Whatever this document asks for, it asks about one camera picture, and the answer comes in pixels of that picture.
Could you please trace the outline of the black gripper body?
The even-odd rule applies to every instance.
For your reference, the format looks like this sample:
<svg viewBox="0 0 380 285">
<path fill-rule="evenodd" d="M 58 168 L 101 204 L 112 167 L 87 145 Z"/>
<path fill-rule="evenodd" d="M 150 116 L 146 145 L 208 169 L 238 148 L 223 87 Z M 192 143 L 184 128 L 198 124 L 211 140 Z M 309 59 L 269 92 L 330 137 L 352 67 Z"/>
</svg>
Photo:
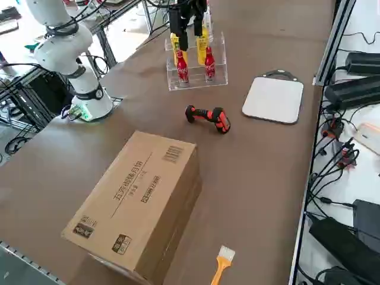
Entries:
<svg viewBox="0 0 380 285">
<path fill-rule="evenodd" d="M 207 0 L 178 0 L 181 18 L 203 18 L 207 10 Z"/>
</svg>

